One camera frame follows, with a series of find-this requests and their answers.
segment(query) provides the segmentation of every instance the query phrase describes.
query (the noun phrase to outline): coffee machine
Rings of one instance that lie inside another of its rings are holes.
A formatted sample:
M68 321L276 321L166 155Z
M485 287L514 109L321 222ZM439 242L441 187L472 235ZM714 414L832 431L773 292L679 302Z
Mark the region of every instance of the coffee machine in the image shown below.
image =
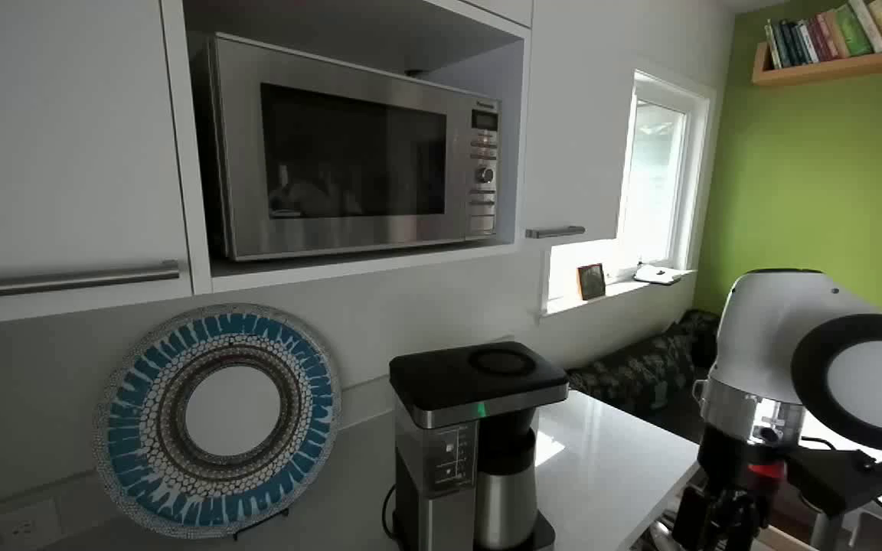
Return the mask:
M389 361L396 387L396 535L405 551L544 551L532 414L568 373L520 341Z

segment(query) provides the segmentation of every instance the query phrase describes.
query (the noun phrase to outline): decorative plate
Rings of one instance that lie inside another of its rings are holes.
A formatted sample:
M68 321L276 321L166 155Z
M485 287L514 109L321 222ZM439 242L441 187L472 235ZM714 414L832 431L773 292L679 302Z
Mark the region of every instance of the decorative plate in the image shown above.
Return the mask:
M321 472L339 387L320 338L261 307L162 323L99 416L99 473L139 524L222 538L285 512Z

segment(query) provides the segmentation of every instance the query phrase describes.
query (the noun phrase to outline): countertop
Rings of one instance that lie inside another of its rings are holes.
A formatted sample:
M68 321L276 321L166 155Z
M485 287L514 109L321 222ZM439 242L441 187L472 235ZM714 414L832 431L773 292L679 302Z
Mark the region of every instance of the countertop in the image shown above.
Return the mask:
M627 548L692 473L694 443L583 392L540 411L540 512L554 551ZM391 485L391 416L345 427L324 472L291 505L237 542L175 542L119 516L50 551L396 551L381 530Z

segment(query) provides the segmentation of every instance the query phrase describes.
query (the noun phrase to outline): microwave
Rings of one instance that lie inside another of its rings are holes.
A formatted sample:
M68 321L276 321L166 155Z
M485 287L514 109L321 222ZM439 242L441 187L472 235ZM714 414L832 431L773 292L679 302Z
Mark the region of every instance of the microwave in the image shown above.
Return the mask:
M229 32L194 77L223 261L492 238L500 100Z

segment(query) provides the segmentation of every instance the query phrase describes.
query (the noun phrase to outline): window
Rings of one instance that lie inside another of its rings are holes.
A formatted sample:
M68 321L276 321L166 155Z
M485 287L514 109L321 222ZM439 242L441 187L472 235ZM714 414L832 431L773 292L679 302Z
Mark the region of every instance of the window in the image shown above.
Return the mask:
M632 280L644 262L694 266L712 104L712 92L635 74L619 235L549 247L544 311L586 302L577 277L586 262L599 262L614 289L626 289L622 280Z

